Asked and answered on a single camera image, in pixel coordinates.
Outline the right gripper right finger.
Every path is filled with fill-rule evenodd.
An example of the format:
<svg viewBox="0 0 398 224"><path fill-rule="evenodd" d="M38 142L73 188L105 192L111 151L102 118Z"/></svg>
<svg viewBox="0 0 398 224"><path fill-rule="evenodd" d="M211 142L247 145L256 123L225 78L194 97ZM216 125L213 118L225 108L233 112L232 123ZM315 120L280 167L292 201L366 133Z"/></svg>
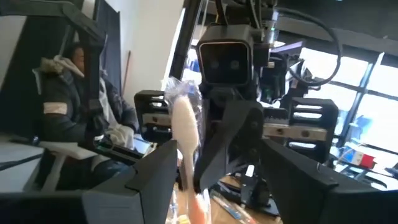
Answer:
<svg viewBox="0 0 398 224"><path fill-rule="evenodd" d="M270 139L261 164L284 223L397 224L397 191L381 191Z"/></svg>

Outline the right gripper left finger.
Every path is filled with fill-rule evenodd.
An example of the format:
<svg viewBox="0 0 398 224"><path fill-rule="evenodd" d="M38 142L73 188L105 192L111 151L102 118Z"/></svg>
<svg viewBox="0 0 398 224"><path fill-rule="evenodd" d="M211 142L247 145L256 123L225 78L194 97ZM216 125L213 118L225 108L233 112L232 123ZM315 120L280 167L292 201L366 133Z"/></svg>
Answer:
<svg viewBox="0 0 398 224"><path fill-rule="evenodd" d="M1 223L164 223L177 174L177 142L145 157L119 146L98 154L130 168L89 190L1 194Z"/></svg>

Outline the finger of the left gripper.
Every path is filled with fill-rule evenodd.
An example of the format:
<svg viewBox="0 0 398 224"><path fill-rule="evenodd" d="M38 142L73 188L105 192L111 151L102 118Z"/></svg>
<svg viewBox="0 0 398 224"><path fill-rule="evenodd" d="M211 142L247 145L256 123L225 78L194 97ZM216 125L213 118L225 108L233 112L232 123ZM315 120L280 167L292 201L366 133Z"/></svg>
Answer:
<svg viewBox="0 0 398 224"><path fill-rule="evenodd" d="M222 106L214 102L203 103L204 130L199 162L212 160L223 148L222 132L219 132L223 113Z"/></svg>
<svg viewBox="0 0 398 224"><path fill-rule="evenodd" d="M193 187L203 191L248 163L250 150L262 138L263 106L256 101L229 101L223 119L206 136L197 160Z"/></svg>

